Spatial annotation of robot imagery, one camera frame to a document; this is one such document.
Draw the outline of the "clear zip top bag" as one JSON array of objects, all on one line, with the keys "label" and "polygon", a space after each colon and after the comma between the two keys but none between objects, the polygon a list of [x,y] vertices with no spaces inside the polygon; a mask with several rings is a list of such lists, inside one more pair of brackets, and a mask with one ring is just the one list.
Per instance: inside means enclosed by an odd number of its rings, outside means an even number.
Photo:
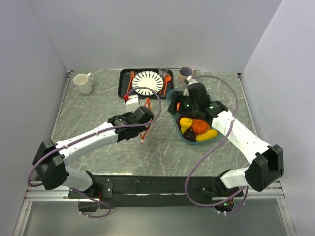
[{"label": "clear zip top bag", "polygon": [[[132,103],[133,108],[131,110],[132,115],[134,116],[138,124],[144,124],[153,119],[153,114],[151,111],[151,103],[150,103],[149,98],[145,99],[145,102],[142,106],[140,106],[138,98],[133,98],[132,102],[133,102]],[[150,128],[150,125],[145,125],[139,128],[140,129],[139,131],[140,144],[144,144],[144,140],[145,140],[145,137],[149,128]]]}]

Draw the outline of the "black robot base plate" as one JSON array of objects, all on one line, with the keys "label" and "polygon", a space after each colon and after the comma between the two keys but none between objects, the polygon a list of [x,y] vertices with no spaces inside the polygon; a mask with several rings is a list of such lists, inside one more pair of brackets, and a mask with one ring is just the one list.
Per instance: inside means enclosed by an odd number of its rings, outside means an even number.
[{"label": "black robot base plate", "polygon": [[211,204],[213,198],[241,197],[238,187],[228,189],[219,177],[185,176],[128,176],[92,175],[92,186],[83,191],[116,207],[168,207],[191,206],[186,196],[202,204]]}]

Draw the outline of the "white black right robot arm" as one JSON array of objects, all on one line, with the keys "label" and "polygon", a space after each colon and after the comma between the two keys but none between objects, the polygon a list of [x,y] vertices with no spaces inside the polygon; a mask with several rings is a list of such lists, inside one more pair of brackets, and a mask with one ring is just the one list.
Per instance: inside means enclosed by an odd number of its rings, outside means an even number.
[{"label": "white black right robot arm", "polygon": [[284,173],[284,151],[270,145],[241,124],[221,102],[213,101],[202,83],[174,89],[167,94],[168,111],[174,116],[201,119],[234,144],[249,166],[228,170],[215,184],[216,192],[228,195],[234,187],[250,186],[261,192]]}]

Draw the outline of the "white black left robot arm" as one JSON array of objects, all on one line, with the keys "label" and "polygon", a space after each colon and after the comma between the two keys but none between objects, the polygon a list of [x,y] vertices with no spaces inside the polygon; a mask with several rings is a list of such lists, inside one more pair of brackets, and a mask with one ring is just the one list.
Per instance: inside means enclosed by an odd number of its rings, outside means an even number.
[{"label": "white black left robot arm", "polygon": [[99,190],[94,175],[70,165],[80,157],[105,145],[135,138],[147,129],[154,114],[145,106],[108,119],[102,125],[76,137],[53,143],[47,139],[40,144],[33,165],[46,190],[59,186],[77,189],[86,197],[93,197]]}]

